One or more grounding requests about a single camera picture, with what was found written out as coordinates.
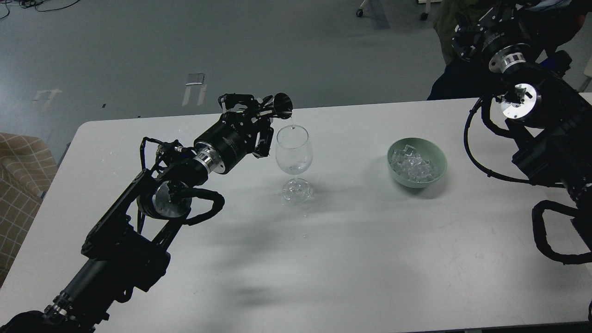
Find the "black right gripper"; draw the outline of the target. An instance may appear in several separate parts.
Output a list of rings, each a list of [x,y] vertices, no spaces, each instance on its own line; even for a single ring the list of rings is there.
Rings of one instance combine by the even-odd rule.
[[[456,13],[453,50],[463,61],[471,61],[478,52],[492,73],[504,73],[516,64],[535,61],[531,37],[522,21],[516,19],[525,6],[527,0],[497,0],[475,24]]]

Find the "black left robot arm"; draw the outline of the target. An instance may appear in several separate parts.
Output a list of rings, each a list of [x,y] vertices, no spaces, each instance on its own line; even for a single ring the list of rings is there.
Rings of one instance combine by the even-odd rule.
[[[210,173],[227,174],[247,154],[269,155],[273,118],[292,116],[285,93],[256,99],[226,93],[219,120],[192,146],[144,137],[141,171],[87,234],[87,262],[44,311],[14,316],[3,333],[93,333],[114,303],[148,291],[171,262],[168,248],[180,228],[211,219],[222,194],[203,188]]]

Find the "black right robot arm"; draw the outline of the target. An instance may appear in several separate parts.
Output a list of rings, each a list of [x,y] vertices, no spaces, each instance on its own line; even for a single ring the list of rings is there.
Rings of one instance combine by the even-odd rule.
[[[531,211],[537,249],[562,264],[589,264],[591,253],[562,254],[548,242],[545,211],[571,217],[591,247],[591,105],[563,80],[568,61],[538,63],[542,47],[524,22],[537,0],[498,0],[475,25],[457,17],[452,46],[460,59],[478,61],[500,82],[483,93],[469,110],[463,144],[472,163],[488,177],[544,187],[565,188],[574,207],[543,200]],[[468,131],[476,112],[495,135],[512,139],[518,151],[512,163],[526,179],[484,167],[473,157]]]

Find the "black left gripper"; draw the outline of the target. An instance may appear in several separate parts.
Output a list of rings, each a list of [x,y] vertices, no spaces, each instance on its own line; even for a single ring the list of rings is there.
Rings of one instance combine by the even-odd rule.
[[[218,97],[218,103],[222,108],[219,120],[194,141],[194,148],[209,147],[218,156],[214,172],[229,173],[247,154],[268,157],[274,133],[270,119],[273,111],[264,100],[249,94],[225,93]]]

